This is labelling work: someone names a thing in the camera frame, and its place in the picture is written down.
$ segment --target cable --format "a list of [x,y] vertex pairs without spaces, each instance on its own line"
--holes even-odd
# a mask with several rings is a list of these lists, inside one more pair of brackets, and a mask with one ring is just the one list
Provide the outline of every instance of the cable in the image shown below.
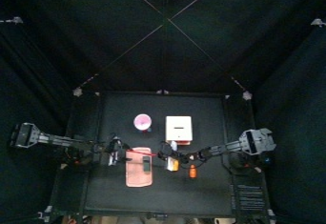
[[138,152],[138,151],[134,151],[134,150],[127,150],[128,152],[131,153],[139,153],[139,154],[144,154],[144,155],[148,155],[148,156],[158,156],[156,153],[144,153],[144,152]]

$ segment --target black table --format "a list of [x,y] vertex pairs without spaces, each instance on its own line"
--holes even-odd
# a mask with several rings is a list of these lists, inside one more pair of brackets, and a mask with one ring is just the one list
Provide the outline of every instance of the black table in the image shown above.
[[[151,132],[139,132],[134,127],[134,118],[140,113],[151,117]],[[67,136],[104,141],[115,134],[131,147],[150,147],[156,153],[159,142],[166,138],[167,115],[188,115],[192,119],[194,139],[191,145],[179,146],[182,152],[231,142],[255,126],[251,104],[240,95],[88,92],[75,99]],[[59,170],[51,199],[52,216],[159,218],[240,214],[235,211],[234,175],[223,166],[223,160],[226,157],[211,158],[198,168],[198,178],[190,179],[187,170],[179,169],[175,173],[164,170],[164,162],[154,157],[152,184],[130,188],[124,164],[108,167],[108,158],[103,155],[92,167]]]

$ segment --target red object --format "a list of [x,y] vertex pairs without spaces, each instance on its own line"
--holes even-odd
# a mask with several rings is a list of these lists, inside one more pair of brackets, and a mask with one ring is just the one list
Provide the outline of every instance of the red object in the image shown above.
[[190,176],[190,178],[196,178],[198,177],[198,169],[196,169],[195,165],[190,166],[188,176]]

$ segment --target black backdrop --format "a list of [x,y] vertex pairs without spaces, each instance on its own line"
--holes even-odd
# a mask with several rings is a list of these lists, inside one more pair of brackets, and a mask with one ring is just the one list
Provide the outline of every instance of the black backdrop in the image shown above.
[[[13,124],[29,121],[63,134],[71,90],[162,23],[139,0],[97,1],[1,0],[0,19],[23,14],[25,21],[0,24],[1,218],[44,209],[55,173],[52,151],[8,150]],[[174,15],[192,0],[150,1]],[[239,92],[222,66],[254,93],[258,126],[275,134],[267,175],[272,208],[291,219],[322,223],[326,30],[310,22],[325,17],[325,0],[204,0],[186,13],[176,24],[215,62],[168,26],[89,89]]]

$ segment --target pink object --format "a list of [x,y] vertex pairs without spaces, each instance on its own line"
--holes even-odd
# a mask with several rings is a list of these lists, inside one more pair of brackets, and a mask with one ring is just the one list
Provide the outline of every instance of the pink object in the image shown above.
[[139,131],[148,131],[151,125],[150,117],[144,113],[139,114],[134,120],[134,125]]
[[150,148],[138,147],[132,149],[132,151],[126,152],[126,157],[131,159],[131,161],[126,162],[126,185],[127,187],[146,187],[152,183],[152,174],[150,172],[144,172],[143,165],[143,156],[150,153]]

